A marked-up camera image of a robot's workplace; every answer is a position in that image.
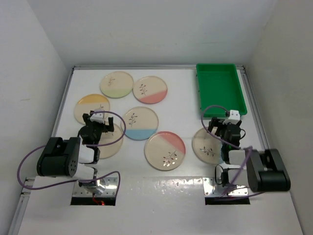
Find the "pink and cream plate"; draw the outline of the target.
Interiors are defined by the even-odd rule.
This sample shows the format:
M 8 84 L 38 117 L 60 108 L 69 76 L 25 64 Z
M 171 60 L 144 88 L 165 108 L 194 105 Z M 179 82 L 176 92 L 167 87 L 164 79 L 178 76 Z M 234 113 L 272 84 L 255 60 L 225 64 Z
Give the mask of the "pink and cream plate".
M 170 171 L 182 164 L 186 155 L 186 147 L 182 138 L 177 134 L 160 131 L 147 140 L 144 154 L 153 168 Z
M 167 84 L 157 76 L 146 76 L 134 83 L 133 94 L 135 98 L 145 104 L 161 102 L 168 93 Z

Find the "blue and cream plate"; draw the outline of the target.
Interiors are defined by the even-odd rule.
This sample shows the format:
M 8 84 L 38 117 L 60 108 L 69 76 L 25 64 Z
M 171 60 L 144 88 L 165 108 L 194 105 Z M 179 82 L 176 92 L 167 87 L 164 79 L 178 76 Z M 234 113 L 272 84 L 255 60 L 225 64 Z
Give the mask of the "blue and cream plate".
M 195 155 L 207 164 L 218 165 L 223 162 L 221 157 L 222 143 L 203 128 L 193 136 L 192 147 Z
M 125 135 L 132 140 L 147 140 L 158 129 L 158 116 L 150 108 L 143 106 L 134 107 L 122 117 L 126 123 Z

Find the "green and cream plate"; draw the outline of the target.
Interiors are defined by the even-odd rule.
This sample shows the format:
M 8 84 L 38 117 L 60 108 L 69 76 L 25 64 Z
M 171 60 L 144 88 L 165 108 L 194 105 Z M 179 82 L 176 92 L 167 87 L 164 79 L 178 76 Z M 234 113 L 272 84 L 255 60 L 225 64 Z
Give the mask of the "green and cream plate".
M 100 82 L 101 92 L 110 98 L 127 96 L 134 85 L 133 77 L 124 71 L 114 71 L 106 75 Z

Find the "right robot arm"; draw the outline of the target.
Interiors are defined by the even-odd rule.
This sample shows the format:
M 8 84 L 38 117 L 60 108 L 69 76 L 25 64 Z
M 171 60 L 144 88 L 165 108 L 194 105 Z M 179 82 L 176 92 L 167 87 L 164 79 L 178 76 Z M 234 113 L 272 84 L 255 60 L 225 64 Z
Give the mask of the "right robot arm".
M 222 142 L 221 158 L 227 164 L 230 163 L 230 152 L 239 149 L 243 131 L 240 125 L 241 121 L 233 124 L 217 117 L 209 122 L 208 133 L 216 128 L 214 135 Z M 245 153 L 249 154 L 245 165 L 248 185 L 253 192 L 290 190 L 291 180 L 277 149 L 266 149 L 264 152 L 252 149 Z

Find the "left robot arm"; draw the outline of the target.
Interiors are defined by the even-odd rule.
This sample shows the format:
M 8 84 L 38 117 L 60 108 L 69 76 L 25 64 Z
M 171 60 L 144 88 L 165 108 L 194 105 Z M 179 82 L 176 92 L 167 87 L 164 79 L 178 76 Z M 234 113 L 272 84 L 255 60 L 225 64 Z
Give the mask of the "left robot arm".
M 67 177 L 68 181 L 39 187 L 37 190 L 77 181 L 80 187 L 94 193 L 102 193 L 105 176 L 98 176 L 98 171 L 87 164 L 96 164 L 100 158 L 98 144 L 103 133 L 113 133 L 113 117 L 104 120 L 101 112 L 90 112 L 82 115 L 85 125 L 77 136 L 64 140 L 51 137 L 37 162 L 37 173 L 41 177 Z

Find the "pink and cream front plate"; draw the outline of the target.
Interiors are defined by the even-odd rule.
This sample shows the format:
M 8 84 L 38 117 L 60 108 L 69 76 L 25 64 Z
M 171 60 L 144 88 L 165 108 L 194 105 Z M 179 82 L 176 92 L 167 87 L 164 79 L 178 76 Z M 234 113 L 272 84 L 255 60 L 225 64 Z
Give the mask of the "pink and cream front plate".
M 147 140 L 144 154 L 153 168 L 170 171 L 182 164 L 186 155 L 186 147 L 182 138 L 177 134 L 160 131 Z

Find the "light green cream plate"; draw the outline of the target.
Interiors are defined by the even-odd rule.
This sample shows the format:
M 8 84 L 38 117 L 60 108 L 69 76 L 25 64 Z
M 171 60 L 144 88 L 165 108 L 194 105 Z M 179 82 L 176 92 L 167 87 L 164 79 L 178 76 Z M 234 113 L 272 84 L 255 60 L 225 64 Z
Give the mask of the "light green cream plate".
M 107 132 L 107 133 L 102 133 L 101 139 L 98 144 L 107 144 L 111 143 L 115 140 L 117 140 L 121 135 L 123 131 L 121 128 L 117 125 L 114 124 L 114 131 L 113 132 Z M 100 159 L 106 159 L 109 157 L 112 157 L 115 155 L 121 148 L 123 144 L 123 139 L 120 139 L 118 142 L 115 142 L 111 145 L 106 145 L 106 146 L 100 146 L 98 147 L 100 150 Z

